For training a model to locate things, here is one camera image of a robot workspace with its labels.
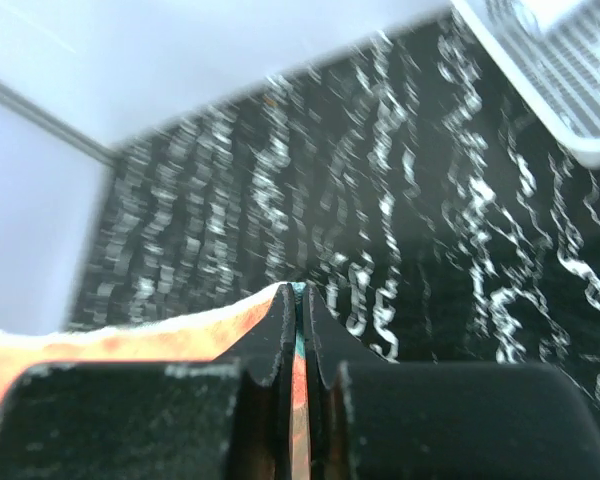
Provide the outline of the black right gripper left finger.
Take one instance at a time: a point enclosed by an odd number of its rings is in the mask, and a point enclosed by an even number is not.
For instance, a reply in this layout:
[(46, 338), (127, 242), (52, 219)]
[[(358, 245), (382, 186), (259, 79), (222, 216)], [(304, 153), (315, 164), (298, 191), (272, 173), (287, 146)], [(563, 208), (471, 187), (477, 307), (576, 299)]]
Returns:
[(238, 360), (241, 367), (226, 479), (291, 477), (295, 344), (295, 294), (290, 284), (282, 283), (264, 317), (220, 356)]

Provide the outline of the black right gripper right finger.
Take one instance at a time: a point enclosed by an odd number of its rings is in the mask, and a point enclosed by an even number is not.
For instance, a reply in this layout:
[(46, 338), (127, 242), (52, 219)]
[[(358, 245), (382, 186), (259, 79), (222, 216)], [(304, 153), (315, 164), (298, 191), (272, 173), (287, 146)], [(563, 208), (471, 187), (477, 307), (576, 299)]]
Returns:
[(395, 477), (395, 366), (331, 314), (318, 289), (302, 295), (310, 473), (313, 479)]

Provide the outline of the orange patterned towel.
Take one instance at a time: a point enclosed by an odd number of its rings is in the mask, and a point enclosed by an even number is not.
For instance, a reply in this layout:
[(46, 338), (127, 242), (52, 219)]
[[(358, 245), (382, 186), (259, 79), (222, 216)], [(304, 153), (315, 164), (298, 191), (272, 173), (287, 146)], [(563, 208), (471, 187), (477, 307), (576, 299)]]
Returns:
[(130, 328), (0, 331), (0, 479), (226, 479), (241, 367), (275, 283)]

